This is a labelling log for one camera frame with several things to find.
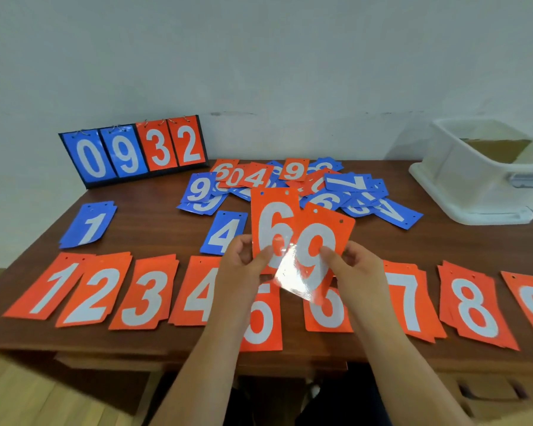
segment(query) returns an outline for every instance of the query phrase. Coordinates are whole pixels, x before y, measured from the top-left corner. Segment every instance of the hand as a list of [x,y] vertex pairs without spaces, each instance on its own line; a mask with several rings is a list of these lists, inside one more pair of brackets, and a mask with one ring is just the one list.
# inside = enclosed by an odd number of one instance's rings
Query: hand
[[399,326],[383,260],[353,241],[347,243],[341,257],[327,246],[320,248],[320,256],[338,279],[339,294],[349,309],[352,325],[365,330]]
[[235,330],[243,337],[261,283],[260,273],[272,254],[272,246],[267,246],[253,260],[251,235],[240,235],[231,241],[219,264],[206,328]]

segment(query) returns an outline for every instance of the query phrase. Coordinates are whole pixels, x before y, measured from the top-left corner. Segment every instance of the person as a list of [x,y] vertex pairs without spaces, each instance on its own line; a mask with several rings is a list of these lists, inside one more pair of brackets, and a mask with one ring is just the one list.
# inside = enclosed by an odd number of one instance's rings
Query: person
[[[205,330],[150,426],[223,423],[260,273],[273,254],[269,246],[253,259],[251,239],[241,235],[229,244],[215,278]],[[398,324],[382,260],[352,241],[341,257],[326,247],[320,249],[320,256],[336,275],[341,300],[348,307],[390,422],[395,426],[472,425]],[[350,423],[363,424],[359,407],[359,418]]]

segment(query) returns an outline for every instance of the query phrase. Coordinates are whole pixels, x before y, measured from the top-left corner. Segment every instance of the brown tabletop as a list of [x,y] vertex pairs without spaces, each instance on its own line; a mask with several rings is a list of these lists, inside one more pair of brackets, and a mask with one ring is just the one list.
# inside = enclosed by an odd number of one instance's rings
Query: brown tabletop
[[[427,272],[428,290],[438,310],[442,260],[484,272],[495,278],[500,308],[520,351],[502,349],[459,337],[444,326],[448,338],[436,344],[412,339],[437,369],[533,371],[533,329],[499,275],[500,270],[533,275],[533,222],[527,225],[474,227],[449,219],[408,172],[406,161],[347,161],[344,172],[371,173],[383,178],[392,200],[424,217],[408,231],[377,216],[356,220],[351,239],[380,257],[415,263]],[[161,322],[156,330],[109,331],[110,315],[100,324],[56,329],[62,305],[49,320],[2,318],[6,309],[35,281],[60,252],[58,241],[82,203],[114,200],[118,210],[102,239],[73,248],[79,253],[109,254],[130,251],[135,259],[176,253],[180,261],[174,284],[175,302],[190,256],[200,255],[214,216],[176,209],[192,172],[167,175],[87,191],[0,276],[0,349],[62,351],[99,357],[157,358],[182,362],[197,342],[202,328],[175,327]],[[249,212],[251,207],[233,195],[222,210]],[[250,215],[245,233],[251,232]],[[131,281],[131,265],[116,301],[122,301]],[[306,332],[302,299],[281,290],[283,351],[242,353],[242,367],[362,361],[364,352],[352,334]]]

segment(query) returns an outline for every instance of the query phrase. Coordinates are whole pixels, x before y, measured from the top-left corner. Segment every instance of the wall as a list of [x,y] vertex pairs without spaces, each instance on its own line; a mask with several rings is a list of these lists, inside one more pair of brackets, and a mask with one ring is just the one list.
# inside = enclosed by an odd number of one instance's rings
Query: wall
[[0,266],[84,192],[58,132],[200,114],[210,157],[419,158],[533,134],[533,0],[0,0]]

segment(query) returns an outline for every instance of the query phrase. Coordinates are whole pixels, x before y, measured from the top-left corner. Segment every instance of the container base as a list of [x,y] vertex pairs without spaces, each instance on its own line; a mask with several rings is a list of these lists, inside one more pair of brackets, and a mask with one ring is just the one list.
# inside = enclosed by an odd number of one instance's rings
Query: container base
[[421,163],[411,164],[409,173],[430,195],[438,206],[455,222],[466,225],[528,224],[533,220],[533,211],[528,207],[509,214],[478,214],[466,212],[448,200],[421,169]]

